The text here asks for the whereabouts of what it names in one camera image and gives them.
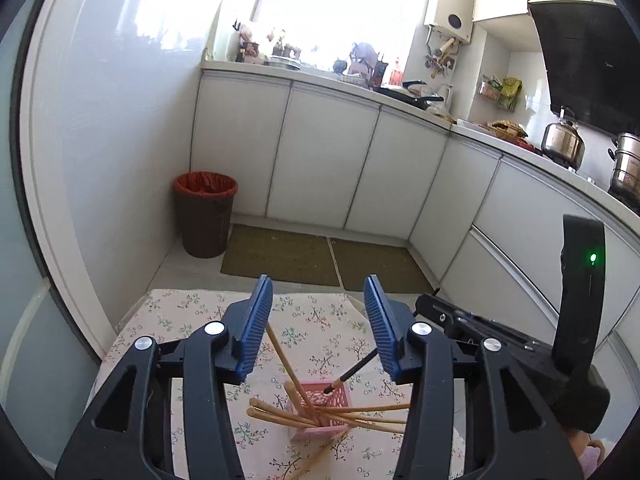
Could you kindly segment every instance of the blue gripper pad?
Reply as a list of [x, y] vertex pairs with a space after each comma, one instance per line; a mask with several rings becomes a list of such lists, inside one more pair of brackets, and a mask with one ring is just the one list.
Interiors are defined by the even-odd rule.
[[241, 382], [254, 370], [255, 359], [260, 349], [272, 303], [273, 283], [266, 274], [263, 274], [258, 279], [249, 299], [247, 321], [242, 336], [237, 339], [234, 348], [235, 357], [238, 359], [236, 375]]
[[391, 380], [400, 377], [399, 342], [401, 335], [396, 327], [395, 319], [389, 317], [391, 309], [378, 277], [372, 274], [364, 281], [364, 306], [371, 323], [371, 331], [378, 346], [378, 355], [385, 372]]

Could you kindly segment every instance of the glass door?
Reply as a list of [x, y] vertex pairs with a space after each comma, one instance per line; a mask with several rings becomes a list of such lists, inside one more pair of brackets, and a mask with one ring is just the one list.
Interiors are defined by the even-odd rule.
[[41, 4], [26, 0], [0, 41], [0, 436], [5, 444], [15, 430], [53, 476], [98, 359], [47, 277], [21, 196], [16, 114], [22, 60]]

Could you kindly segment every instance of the window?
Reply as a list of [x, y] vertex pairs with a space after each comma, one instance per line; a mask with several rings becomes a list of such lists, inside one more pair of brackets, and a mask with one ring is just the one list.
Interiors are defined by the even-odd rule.
[[392, 64], [404, 60], [412, 40], [414, 0], [258, 0], [254, 21], [286, 32], [301, 60], [329, 69], [348, 60], [353, 43], [366, 42]]

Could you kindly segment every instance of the floor mat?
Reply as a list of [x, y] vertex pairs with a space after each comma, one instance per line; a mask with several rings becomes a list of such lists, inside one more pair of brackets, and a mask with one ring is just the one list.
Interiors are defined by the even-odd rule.
[[268, 274], [279, 282], [340, 286], [326, 238], [235, 224], [223, 274], [257, 278]]
[[365, 278], [376, 274], [385, 292], [433, 292], [433, 287], [404, 247], [339, 238], [331, 238], [331, 245], [345, 290], [362, 290]]

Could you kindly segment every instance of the water heater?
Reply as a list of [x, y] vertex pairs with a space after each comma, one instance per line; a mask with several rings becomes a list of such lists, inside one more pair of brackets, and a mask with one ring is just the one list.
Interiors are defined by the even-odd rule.
[[462, 43], [469, 43], [473, 25], [474, 0], [429, 0], [425, 25]]

